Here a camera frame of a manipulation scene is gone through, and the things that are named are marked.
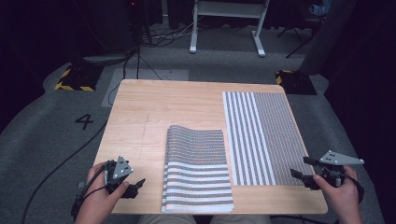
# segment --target white stand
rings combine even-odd
[[[252,34],[259,56],[264,57],[265,52],[264,48],[262,47],[262,42],[260,41],[260,32],[262,30],[262,23],[264,22],[267,7],[268,1],[266,1],[264,4],[243,4],[195,0],[190,53],[196,53],[197,51],[198,15],[223,16],[259,19],[257,30],[252,31]]]

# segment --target black equipment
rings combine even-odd
[[[315,160],[309,157],[303,157],[303,159],[304,163],[306,164],[312,166],[319,166],[322,171],[322,174],[320,175],[335,188],[343,185],[345,178],[350,179],[358,189],[359,203],[361,202],[361,200],[363,199],[364,188],[357,180],[350,177],[349,175],[344,174],[343,165],[364,164],[363,160],[348,157],[346,155],[332,152],[330,150],[319,160]],[[320,189],[312,175],[303,175],[303,173],[293,169],[290,169],[290,174],[291,176],[303,181],[306,188]]]

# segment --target hazard tape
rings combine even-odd
[[[281,74],[283,73],[293,73],[293,71],[290,70],[279,70],[275,73],[275,78],[276,78],[276,84],[279,86],[282,86],[282,77]]]
[[[64,84],[67,79],[70,78],[70,71],[71,68],[68,67],[64,73],[62,74],[61,78],[58,81],[58,84],[55,86],[55,90],[66,90],[66,91],[95,91],[95,87],[91,86],[86,86],[86,85],[70,85],[70,84]]]

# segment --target person's leg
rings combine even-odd
[[[139,224],[195,224],[192,215],[142,215]]]
[[[210,224],[270,224],[267,215],[215,215]]]

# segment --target number 4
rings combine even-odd
[[[79,119],[76,119],[75,123],[84,123],[84,127],[82,128],[83,131],[87,128],[88,123],[93,123],[93,120],[90,120],[91,115],[86,114]]]

